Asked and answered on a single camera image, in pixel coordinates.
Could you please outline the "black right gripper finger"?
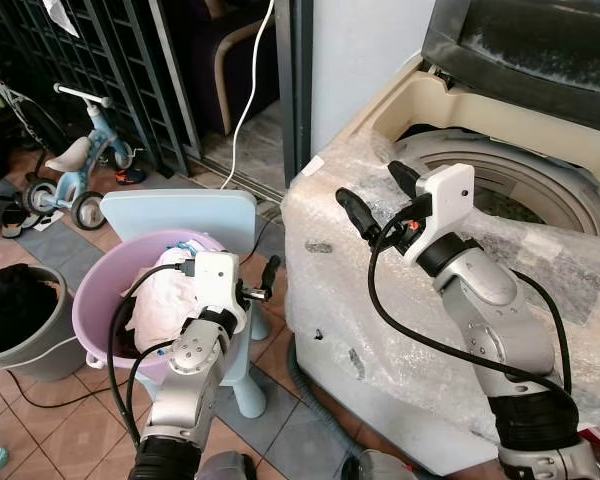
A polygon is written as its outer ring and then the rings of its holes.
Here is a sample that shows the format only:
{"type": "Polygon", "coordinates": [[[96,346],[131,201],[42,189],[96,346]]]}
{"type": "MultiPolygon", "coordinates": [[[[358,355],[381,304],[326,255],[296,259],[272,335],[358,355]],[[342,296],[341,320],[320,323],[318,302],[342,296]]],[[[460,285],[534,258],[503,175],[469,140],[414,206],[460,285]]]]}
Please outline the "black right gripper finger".
{"type": "Polygon", "coordinates": [[[419,179],[422,177],[422,175],[416,172],[415,169],[411,168],[411,166],[401,163],[401,161],[391,161],[391,163],[387,165],[387,168],[397,186],[399,186],[401,191],[404,192],[406,196],[409,198],[415,198],[418,196],[418,191],[416,191],[416,183],[419,182],[419,179]]]}
{"type": "Polygon", "coordinates": [[[354,225],[356,232],[364,241],[376,241],[381,233],[381,225],[374,218],[373,211],[354,192],[347,188],[338,188],[336,191],[337,204],[344,209],[347,218],[354,225]]]}

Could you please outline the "beige top-load washing machine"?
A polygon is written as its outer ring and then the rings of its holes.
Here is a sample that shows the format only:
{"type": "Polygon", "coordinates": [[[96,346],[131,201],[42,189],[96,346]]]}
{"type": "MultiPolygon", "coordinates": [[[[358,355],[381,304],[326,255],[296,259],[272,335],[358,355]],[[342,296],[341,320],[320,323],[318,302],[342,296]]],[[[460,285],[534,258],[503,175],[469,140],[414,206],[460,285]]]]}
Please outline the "beige top-load washing machine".
{"type": "MultiPolygon", "coordinates": [[[[355,134],[374,134],[395,143],[413,134],[446,129],[482,134],[489,140],[561,161],[582,170],[600,186],[600,131],[519,108],[461,86],[440,68],[428,67],[422,56],[411,59],[322,151],[332,143],[350,140],[355,134]]],[[[294,182],[318,168],[322,151],[309,161],[294,182]]],[[[431,279],[418,265],[404,259],[399,251],[386,250],[377,262],[369,259],[368,266],[376,268],[379,298],[392,317],[447,346],[464,346],[459,325],[442,315],[440,297],[432,291],[431,279]]],[[[557,334],[568,335],[560,308],[547,289],[537,280],[534,282],[536,288],[527,293],[530,314],[541,321],[548,342],[557,347],[557,334]]],[[[429,471],[454,474],[489,460],[498,461],[495,416],[479,383],[477,407],[466,416],[446,415],[441,410],[401,401],[363,381],[346,378],[335,366],[319,360],[318,348],[317,340],[294,333],[294,356],[315,383],[342,407],[355,413],[368,428],[429,471]]],[[[573,397],[570,351],[566,364],[556,364],[552,379],[555,383],[568,379],[573,397]]],[[[600,422],[585,421],[578,403],[576,407],[580,434],[585,429],[600,426],[600,422]]]]}

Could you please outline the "black clothes pile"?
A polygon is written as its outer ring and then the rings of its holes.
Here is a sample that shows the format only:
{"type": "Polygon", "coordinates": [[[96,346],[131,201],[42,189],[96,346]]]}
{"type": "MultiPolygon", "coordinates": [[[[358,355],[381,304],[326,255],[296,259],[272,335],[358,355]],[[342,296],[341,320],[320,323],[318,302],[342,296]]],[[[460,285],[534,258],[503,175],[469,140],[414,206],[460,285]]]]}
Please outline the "black clothes pile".
{"type": "Polygon", "coordinates": [[[57,303],[57,289],[36,276],[30,265],[0,269],[0,353],[38,332],[57,303]]]}

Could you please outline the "clear bubble wrap sheet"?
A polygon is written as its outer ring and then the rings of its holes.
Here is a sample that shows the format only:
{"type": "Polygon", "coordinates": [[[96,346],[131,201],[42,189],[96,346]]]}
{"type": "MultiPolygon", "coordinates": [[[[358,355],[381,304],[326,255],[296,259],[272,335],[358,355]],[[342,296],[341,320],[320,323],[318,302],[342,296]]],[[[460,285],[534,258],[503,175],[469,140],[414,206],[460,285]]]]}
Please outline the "clear bubble wrap sheet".
{"type": "Polygon", "coordinates": [[[373,310],[370,251],[337,205],[345,187],[377,220],[406,202],[387,165],[472,165],[479,196],[457,233],[500,264],[537,280],[559,306],[570,349],[571,393],[587,422],[600,422],[600,186],[582,170],[482,134],[446,129],[395,143],[355,134],[332,143],[282,204],[286,317],[317,340],[319,360],[401,401],[466,416],[480,398],[473,366],[395,332],[373,310]]]}

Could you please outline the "pale pink white garment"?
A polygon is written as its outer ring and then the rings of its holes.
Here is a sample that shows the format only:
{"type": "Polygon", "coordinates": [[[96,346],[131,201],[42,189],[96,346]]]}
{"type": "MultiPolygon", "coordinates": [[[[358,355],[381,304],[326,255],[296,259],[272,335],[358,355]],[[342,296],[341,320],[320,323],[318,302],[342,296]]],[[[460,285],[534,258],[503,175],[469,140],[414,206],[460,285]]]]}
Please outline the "pale pink white garment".
{"type": "Polygon", "coordinates": [[[135,356],[155,344],[180,335],[187,315],[196,306],[194,279],[177,270],[149,276],[134,297],[123,301],[120,356],[135,356]]]}

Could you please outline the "light blue plastic stool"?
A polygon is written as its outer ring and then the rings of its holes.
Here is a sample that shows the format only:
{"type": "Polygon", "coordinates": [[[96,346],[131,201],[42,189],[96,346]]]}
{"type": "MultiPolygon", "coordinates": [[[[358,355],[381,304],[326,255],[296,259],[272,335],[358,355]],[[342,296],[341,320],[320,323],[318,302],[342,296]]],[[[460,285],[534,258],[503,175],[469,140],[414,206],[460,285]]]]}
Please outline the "light blue plastic stool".
{"type": "MultiPolygon", "coordinates": [[[[208,234],[227,247],[216,251],[246,253],[255,236],[255,200],[241,189],[116,191],[104,196],[102,210],[121,242],[153,230],[189,229],[208,234]]],[[[112,349],[105,353],[102,370],[109,364],[139,371],[141,366],[134,358],[114,356],[112,349]]]]}

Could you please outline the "pink plastic basin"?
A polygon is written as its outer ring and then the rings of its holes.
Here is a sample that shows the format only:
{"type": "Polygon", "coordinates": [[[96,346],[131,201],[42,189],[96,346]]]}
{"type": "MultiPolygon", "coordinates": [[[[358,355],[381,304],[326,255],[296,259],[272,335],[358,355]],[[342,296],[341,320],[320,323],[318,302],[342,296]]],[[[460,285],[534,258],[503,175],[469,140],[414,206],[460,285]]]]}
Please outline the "pink plastic basin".
{"type": "MultiPolygon", "coordinates": [[[[125,294],[137,276],[152,268],[160,253],[178,242],[196,241],[210,250],[227,250],[216,238],[203,232],[189,229],[153,230],[140,236],[122,239],[118,246],[105,252],[99,261],[91,268],[82,280],[77,294],[73,298],[72,324],[81,346],[88,352],[88,364],[94,369],[104,369],[105,348],[111,337],[111,320],[114,308],[122,301],[125,294]]],[[[224,375],[222,387],[231,387],[249,370],[250,344],[254,340],[268,337],[269,323],[264,319],[263,307],[250,306],[248,315],[251,319],[251,340],[245,340],[245,333],[233,338],[233,352],[230,355],[232,364],[224,375]]],[[[137,379],[144,385],[152,396],[157,394],[167,374],[166,358],[145,358],[140,364],[137,379]]]]}

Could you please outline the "dark grey washer lid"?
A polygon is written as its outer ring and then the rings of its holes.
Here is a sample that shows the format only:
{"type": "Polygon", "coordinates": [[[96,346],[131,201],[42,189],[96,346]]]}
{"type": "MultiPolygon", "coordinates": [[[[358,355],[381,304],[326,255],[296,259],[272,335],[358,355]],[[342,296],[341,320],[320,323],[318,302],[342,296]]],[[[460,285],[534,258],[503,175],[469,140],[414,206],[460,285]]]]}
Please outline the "dark grey washer lid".
{"type": "Polygon", "coordinates": [[[422,55],[492,99],[600,131],[600,0],[436,0],[422,55]]]}

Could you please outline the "grey right robot leg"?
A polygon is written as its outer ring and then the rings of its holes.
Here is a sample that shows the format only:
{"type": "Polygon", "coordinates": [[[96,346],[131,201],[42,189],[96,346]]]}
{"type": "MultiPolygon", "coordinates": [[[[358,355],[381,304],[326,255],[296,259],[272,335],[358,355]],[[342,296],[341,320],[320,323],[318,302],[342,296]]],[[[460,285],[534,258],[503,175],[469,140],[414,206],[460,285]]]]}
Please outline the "grey right robot leg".
{"type": "Polygon", "coordinates": [[[338,480],[419,480],[419,477],[399,458],[367,449],[346,458],[338,480]]]}

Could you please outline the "grey plastic bucket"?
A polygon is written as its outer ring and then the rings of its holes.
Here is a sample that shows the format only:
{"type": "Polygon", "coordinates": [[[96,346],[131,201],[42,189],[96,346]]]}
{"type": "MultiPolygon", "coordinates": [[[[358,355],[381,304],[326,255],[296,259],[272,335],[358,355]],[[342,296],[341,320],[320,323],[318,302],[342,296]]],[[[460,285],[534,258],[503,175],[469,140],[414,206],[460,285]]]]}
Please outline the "grey plastic bucket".
{"type": "Polygon", "coordinates": [[[58,303],[38,332],[0,353],[0,370],[15,371],[39,381],[58,381],[85,365],[86,351],[72,324],[73,297],[56,270],[43,265],[30,266],[36,276],[57,289],[58,303]]]}

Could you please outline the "light blue child tricycle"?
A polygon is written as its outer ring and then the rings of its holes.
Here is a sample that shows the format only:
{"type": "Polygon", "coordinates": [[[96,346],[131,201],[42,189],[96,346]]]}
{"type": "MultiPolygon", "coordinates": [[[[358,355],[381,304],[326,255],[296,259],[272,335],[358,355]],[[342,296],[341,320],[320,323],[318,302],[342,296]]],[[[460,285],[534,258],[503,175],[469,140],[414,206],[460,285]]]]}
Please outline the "light blue child tricycle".
{"type": "Polygon", "coordinates": [[[93,123],[93,131],[77,138],[61,155],[48,161],[50,169],[61,173],[57,182],[34,180],[24,193],[24,206],[36,215],[52,215],[64,210],[71,216],[77,228],[98,230],[107,223],[102,210],[103,195],[90,191],[89,177],[98,164],[114,163],[117,172],[114,177],[122,186],[132,186],[146,179],[144,170],[135,168],[135,148],[121,140],[102,113],[111,108],[108,97],[73,90],[61,83],[53,84],[58,93],[70,93],[80,97],[86,104],[86,111],[93,123]]]}

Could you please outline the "dark metal grille gate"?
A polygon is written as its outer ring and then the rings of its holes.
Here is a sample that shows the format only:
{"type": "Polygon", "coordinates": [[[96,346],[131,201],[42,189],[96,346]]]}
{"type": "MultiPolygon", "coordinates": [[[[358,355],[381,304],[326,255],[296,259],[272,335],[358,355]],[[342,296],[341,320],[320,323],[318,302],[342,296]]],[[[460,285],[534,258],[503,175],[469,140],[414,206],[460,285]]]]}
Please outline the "dark metal grille gate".
{"type": "Polygon", "coordinates": [[[0,0],[0,78],[36,102],[32,123],[53,148],[88,131],[82,101],[61,83],[111,99],[114,132],[137,161],[164,177],[198,159],[192,123],[178,108],[148,0],[61,0],[76,32],[54,23],[43,0],[0,0]]]}

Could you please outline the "white paper sheet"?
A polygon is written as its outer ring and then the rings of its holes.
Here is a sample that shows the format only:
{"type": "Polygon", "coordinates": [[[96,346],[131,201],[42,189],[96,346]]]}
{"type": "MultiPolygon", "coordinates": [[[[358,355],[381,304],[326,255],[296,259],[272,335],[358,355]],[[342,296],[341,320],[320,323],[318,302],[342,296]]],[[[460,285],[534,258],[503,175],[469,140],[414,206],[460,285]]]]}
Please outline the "white paper sheet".
{"type": "Polygon", "coordinates": [[[47,10],[50,20],[56,26],[61,27],[67,35],[75,38],[80,38],[79,29],[73,23],[70,9],[64,5],[64,0],[41,0],[44,9],[47,10]]]}

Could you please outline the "dark metal door frame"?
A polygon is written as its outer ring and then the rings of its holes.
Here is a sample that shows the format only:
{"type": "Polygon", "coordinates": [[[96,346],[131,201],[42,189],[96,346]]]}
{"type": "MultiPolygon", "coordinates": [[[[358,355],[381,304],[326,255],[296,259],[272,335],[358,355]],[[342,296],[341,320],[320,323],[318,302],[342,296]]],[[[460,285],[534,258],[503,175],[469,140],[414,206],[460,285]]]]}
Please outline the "dark metal door frame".
{"type": "Polygon", "coordinates": [[[283,122],[283,187],[312,157],[314,0],[273,0],[283,122]]]}

